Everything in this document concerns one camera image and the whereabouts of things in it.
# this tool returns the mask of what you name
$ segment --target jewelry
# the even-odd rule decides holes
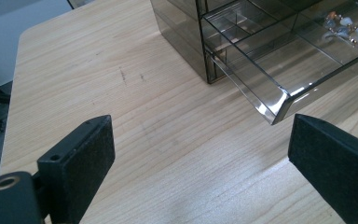
[[[330,42],[337,36],[358,48],[358,27],[353,25],[350,17],[342,17],[336,11],[331,11],[324,20],[324,28],[329,30],[322,35],[324,42]]]

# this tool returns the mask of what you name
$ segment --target drawer organizer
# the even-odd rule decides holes
[[[208,83],[229,77],[276,124],[358,75],[358,1],[151,0]]]

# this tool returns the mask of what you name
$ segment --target open drawer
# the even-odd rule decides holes
[[[206,54],[275,124],[358,74],[358,1],[234,1],[201,19]]]

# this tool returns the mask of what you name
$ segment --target light wood surface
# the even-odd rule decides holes
[[[358,77],[300,113],[358,137]],[[20,40],[1,175],[110,114],[117,158],[83,223],[341,223],[268,123],[160,35],[149,1],[95,1]]]

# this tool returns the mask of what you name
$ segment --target acrylic organizer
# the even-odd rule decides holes
[[[275,124],[358,75],[358,1],[151,0],[161,33]]]

